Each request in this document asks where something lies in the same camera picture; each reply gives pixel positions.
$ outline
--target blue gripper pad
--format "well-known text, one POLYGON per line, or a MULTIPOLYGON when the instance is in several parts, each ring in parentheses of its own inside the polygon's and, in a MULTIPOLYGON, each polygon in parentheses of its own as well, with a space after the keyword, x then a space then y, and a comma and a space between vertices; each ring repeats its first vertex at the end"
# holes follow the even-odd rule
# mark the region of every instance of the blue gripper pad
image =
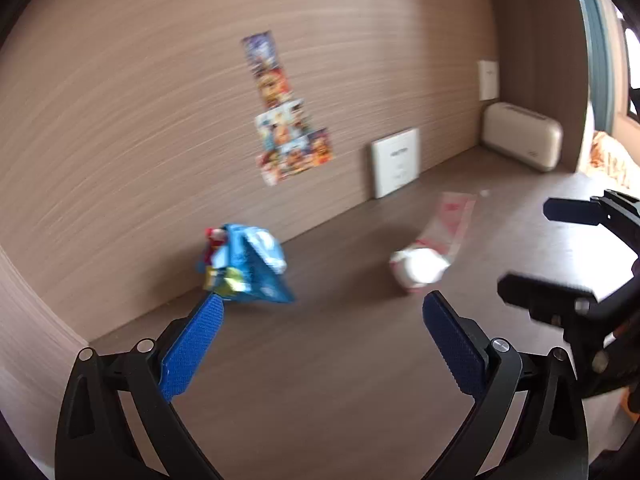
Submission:
POLYGON ((473 320, 459 317, 437 290, 425 296, 422 318, 460 391, 476 401, 481 399, 488 365, 482 346, 486 348, 489 339, 473 320))
POLYGON ((210 294, 191 315, 160 365, 160 391, 167 402, 184 393, 222 325, 222 299, 210 294))

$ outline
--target white switch plate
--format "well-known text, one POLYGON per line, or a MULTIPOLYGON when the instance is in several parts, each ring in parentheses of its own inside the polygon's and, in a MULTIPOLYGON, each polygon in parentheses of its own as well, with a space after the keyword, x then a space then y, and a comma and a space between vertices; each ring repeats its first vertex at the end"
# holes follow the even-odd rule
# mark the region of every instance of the white switch plate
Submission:
POLYGON ((478 61, 480 100, 497 99, 499 95, 498 62, 478 61))
POLYGON ((371 145, 371 153, 376 198, 418 178, 420 139, 417 128, 376 140, 371 145))

